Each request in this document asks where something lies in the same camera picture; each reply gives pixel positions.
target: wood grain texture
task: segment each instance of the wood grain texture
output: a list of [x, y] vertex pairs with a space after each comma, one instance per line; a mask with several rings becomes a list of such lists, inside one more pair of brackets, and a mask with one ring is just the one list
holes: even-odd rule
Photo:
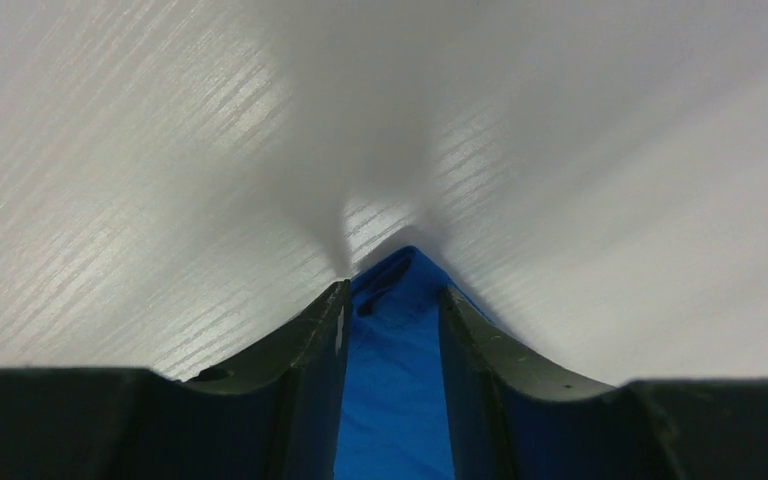
[[0, 365], [186, 377], [417, 243], [607, 382], [768, 375], [768, 2], [0, 0]]

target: black plastic part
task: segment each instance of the black plastic part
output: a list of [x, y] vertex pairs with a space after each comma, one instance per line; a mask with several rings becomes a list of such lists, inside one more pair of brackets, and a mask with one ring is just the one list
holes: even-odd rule
[[440, 351], [459, 479], [768, 479], [768, 380], [618, 389], [540, 356], [455, 289]]
[[0, 479], [331, 479], [349, 282], [194, 379], [0, 370]]

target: blue material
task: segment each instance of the blue material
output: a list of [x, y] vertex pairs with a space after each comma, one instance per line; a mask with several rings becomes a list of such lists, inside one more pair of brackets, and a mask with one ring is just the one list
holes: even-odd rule
[[414, 247], [352, 282], [337, 480], [454, 478], [437, 330], [449, 285]]

